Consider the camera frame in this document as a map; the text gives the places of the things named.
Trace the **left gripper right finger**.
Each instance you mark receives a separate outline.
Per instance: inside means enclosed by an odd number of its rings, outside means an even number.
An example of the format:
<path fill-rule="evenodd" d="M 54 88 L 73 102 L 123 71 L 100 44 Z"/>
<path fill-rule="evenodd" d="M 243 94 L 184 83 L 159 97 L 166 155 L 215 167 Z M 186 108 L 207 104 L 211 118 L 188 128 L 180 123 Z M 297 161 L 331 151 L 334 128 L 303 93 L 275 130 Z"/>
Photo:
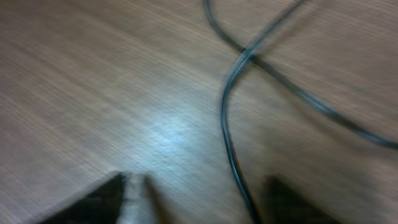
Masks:
<path fill-rule="evenodd" d="M 266 223 L 271 224 L 340 224 L 276 176 L 265 186 Z"/>

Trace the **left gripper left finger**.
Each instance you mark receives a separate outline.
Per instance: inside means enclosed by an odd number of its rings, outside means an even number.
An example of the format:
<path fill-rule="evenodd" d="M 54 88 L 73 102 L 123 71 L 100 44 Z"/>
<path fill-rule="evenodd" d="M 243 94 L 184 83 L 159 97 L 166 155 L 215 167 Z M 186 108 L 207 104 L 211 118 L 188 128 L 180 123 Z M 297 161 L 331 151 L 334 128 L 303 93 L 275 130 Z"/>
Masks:
<path fill-rule="evenodd" d="M 121 215 L 127 176 L 118 173 L 39 224 L 115 224 Z"/>

